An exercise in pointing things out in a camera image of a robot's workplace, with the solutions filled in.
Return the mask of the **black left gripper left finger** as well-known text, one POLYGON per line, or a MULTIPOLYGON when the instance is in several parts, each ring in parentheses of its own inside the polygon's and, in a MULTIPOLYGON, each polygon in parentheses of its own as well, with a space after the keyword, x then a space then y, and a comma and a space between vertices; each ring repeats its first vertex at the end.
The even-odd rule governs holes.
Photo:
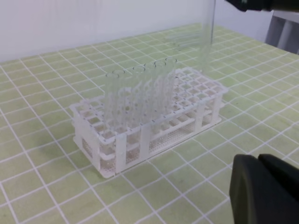
POLYGON ((252 155, 234 157, 229 196, 236 224, 297 224, 299 198, 293 198, 252 155))

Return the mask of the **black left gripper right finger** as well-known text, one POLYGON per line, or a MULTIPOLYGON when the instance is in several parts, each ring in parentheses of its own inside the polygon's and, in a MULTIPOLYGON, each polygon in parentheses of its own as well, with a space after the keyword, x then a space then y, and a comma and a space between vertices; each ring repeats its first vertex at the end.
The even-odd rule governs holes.
POLYGON ((271 154, 260 154, 258 160, 293 198, 299 197, 298 168, 271 154))

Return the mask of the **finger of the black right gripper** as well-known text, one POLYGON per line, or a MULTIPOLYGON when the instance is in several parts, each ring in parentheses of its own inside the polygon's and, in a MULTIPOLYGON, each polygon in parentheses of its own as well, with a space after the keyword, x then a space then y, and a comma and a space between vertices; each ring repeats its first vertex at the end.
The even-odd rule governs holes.
POLYGON ((271 11, 271 0, 226 0, 239 11, 271 11))

